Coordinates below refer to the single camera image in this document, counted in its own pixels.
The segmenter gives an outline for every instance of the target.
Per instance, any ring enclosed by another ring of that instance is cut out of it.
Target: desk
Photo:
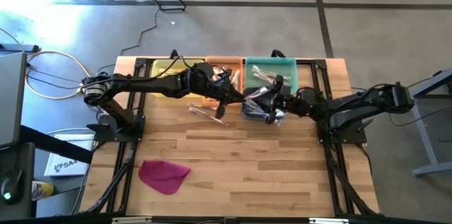
[[[118,57],[115,73],[132,74],[136,58]],[[333,98],[350,94],[345,60],[326,63]],[[312,86],[311,69],[299,65],[298,80],[300,87]],[[128,95],[115,99],[126,107]],[[310,118],[290,115],[278,128],[245,119],[239,108],[228,107],[222,121],[230,126],[224,127],[188,112],[188,102],[201,99],[147,94],[128,216],[333,216],[323,146]],[[92,206],[111,181],[117,149],[118,143],[106,143],[95,152],[81,211]],[[354,145],[344,145],[344,154],[350,183],[378,212],[366,156]],[[178,163],[191,167],[191,173],[176,194],[160,194],[138,178],[144,160]],[[117,202],[121,184],[118,189]],[[340,196],[345,208],[342,189]]]

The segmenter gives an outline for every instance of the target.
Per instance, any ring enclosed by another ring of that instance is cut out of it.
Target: yellow cable
[[[41,51],[41,52],[37,52],[37,53],[31,54],[30,56],[28,56],[27,60],[28,60],[28,61],[31,61],[33,58],[35,58],[36,56],[38,56],[38,55],[40,55],[40,54],[49,54],[49,53],[52,53],[52,54],[61,54],[61,55],[64,55],[65,57],[71,58],[72,60],[74,60],[74,61],[82,68],[82,70],[86,73],[87,76],[90,76],[90,74],[89,74],[88,71],[85,69],[85,67],[82,65],[82,63],[80,63],[75,57],[73,57],[72,55],[67,54],[67,53],[63,53],[63,52],[59,52],[59,51]],[[33,88],[30,86],[30,84],[28,83],[28,77],[27,77],[26,75],[28,75],[28,71],[27,71],[27,73],[25,74],[25,84],[26,84],[26,86],[27,86],[34,94],[39,95],[39,96],[41,96],[41,97],[43,97],[43,98],[48,98],[48,99],[51,99],[51,100],[64,100],[64,99],[66,99],[66,98],[72,98],[73,96],[75,96],[75,95],[81,93],[81,89],[79,88],[79,89],[77,89],[74,93],[72,93],[72,94],[70,94],[70,95],[67,95],[67,96],[62,96],[62,97],[53,97],[53,96],[43,95],[43,94],[37,92],[35,89],[33,89]]]

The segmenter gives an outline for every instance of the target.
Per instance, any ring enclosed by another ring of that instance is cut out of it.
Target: orange bin
[[[232,69],[232,75],[234,75],[235,71],[239,70],[239,78],[237,79],[237,83],[234,85],[235,89],[238,90],[240,93],[243,91],[243,58],[242,57],[206,57],[206,62],[221,66],[225,69]],[[207,105],[209,107],[217,107],[219,102],[217,100],[213,100],[210,98],[202,97],[203,104]],[[229,104],[228,107],[238,107],[240,106],[240,103],[233,103]]]

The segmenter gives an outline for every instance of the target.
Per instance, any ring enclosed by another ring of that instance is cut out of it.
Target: plastic bin
[[[171,63],[173,62],[173,59],[156,59],[153,62],[153,69],[151,72],[151,76],[156,76],[159,73],[162,73],[164,69],[166,69],[168,66],[171,65]],[[204,60],[202,59],[185,59],[185,62],[189,65],[189,66],[193,66],[195,63],[201,63],[204,62]],[[163,75],[159,76],[159,78],[162,78],[164,76],[168,76],[168,75],[173,75],[176,73],[179,73],[180,71],[183,71],[187,69],[186,65],[184,64],[184,62],[181,59],[178,59],[174,65]],[[161,93],[151,93],[156,97],[159,98],[165,98],[166,96],[164,96]],[[197,94],[187,94],[184,96],[184,98],[200,98],[200,95]]]
[[[254,72],[251,70],[253,65],[256,65],[262,71],[269,71],[281,76],[290,77],[290,80],[285,81],[285,83],[291,87],[291,93],[297,92],[298,71],[297,61],[295,59],[282,57],[247,57],[245,59],[245,88],[271,85],[271,82],[254,76]]]
[[[243,58],[242,57],[206,57],[206,62],[227,67],[228,69],[232,69],[232,74],[234,74],[235,71],[240,70],[239,78],[237,79],[237,84],[234,86],[236,90],[238,90],[240,93],[243,91]],[[212,100],[210,98],[203,97],[203,104],[207,105],[209,107],[217,107],[219,102],[217,100]],[[232,103],[229,104],[228,107],[238,107],[240,106],[240,103]]]

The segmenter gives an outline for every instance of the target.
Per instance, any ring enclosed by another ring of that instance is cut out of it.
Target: yellow bin
[[[162,73],[168,66],[171,65],[171,63],[173,62],[173,59],[156,59],[153,62],[153,70],[151,72],[151,76],[156,76],[160,73]],[[193,66],[195,63],[201,63],[204,62],[204,60],[202,59],[185,59],[185,62],[189,65],[189,66]],[[183,71],[187,69],[184,61],[182,61],[181,59],[178,59],[172,66],[171,68],[168,69],[167,72],[165,72],[163,75],[159,76],[159,78],[162,78],[164,76],[168,76],[168,75],[174,75],[176,73],[179,73],[180,71]],[[159,98],[165,98],[166,96],[164,96],[161,93],[152,93],[154,96],[159,97]],[[184,98],[200,98],[200,95],[197,94],[193,94],[190,93],[188,95],[185,95]]]

